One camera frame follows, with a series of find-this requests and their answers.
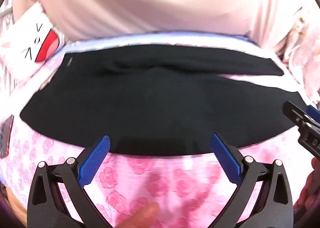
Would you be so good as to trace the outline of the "person's right hand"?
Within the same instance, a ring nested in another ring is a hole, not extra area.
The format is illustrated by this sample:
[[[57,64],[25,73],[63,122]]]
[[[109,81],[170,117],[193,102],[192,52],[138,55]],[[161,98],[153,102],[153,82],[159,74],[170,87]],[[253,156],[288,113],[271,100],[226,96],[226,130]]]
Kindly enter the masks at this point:
[[[304,206],[307,210],[313,205],[318,194],[319,189],[319,159],[313,158],[311,161],[313,171],[308,175],[306,183],[300,193],[299,199],[293,206],[293,209]]]

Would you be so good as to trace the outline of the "person's left hand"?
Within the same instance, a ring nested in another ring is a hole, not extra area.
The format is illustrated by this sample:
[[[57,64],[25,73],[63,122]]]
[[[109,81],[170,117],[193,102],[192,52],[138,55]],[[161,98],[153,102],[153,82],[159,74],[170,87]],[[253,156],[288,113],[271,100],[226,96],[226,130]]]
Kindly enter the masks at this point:
[[[148,228],[152,227],[160,213],[158,203],[151,203],[142,207],[133,216],[122,221],[117,228]]]

